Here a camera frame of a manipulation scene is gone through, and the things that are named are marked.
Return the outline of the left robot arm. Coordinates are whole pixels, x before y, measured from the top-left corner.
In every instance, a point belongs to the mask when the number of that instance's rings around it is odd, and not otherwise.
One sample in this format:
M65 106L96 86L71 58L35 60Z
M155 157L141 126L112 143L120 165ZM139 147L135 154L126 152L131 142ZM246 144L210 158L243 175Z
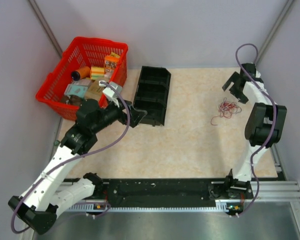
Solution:
M24 233L24 230L15 228L15 220L19 218L27 229L40 235L46 234L67 209L84 198L99 198L104 187L100 183L102 179L95 173L85 174L61 193L56 191L83 158L115 146L129 128L136 127L146 115L146 110L134 108L130 101L124 99L114 99L105 108L101 108L97 100L84 100L76 112L74 125L64 135L45 169L25 192L12 196L8 201L13 211L11 231L14 234ZM98 141L97 134L115 122L125 126L123 133L114 142L92 151Z

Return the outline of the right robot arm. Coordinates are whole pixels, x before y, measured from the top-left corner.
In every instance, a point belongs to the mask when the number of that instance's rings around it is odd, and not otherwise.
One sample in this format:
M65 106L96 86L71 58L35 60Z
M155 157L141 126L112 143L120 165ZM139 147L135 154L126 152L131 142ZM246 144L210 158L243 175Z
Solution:
M251 167L255 167L267 149L281 139L287 108L269 100L261 74L254 63L242 64L240 72L234 72L222 90L229 90L240 103L253 104L244 129L245 149L223 184L223 192L227 197L252 199Z

